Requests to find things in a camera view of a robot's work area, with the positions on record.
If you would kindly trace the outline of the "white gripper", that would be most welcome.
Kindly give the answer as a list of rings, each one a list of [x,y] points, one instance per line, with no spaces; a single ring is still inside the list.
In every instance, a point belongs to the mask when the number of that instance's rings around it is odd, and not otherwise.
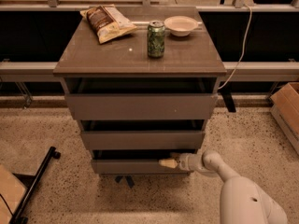
[[[177,152],[171,152],[170,153],[171,158],[178,158],[178,161],[175,159],[162,159],[159,160],[159,164],[163,167],[167,168],[179,168],[183,171],[188,172],[202,172],[204,169],[202,157],[198,154],[192,154],[192,153],[177,153]]]

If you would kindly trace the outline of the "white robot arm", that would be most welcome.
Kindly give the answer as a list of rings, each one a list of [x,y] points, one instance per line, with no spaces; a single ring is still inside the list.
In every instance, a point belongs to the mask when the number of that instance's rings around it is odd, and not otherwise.
[[[201,175],[218,175],[223,181],[220,224],[288,224],[284,209],[258,184],[231,168],[216,151],[172,153],[159,164]]]

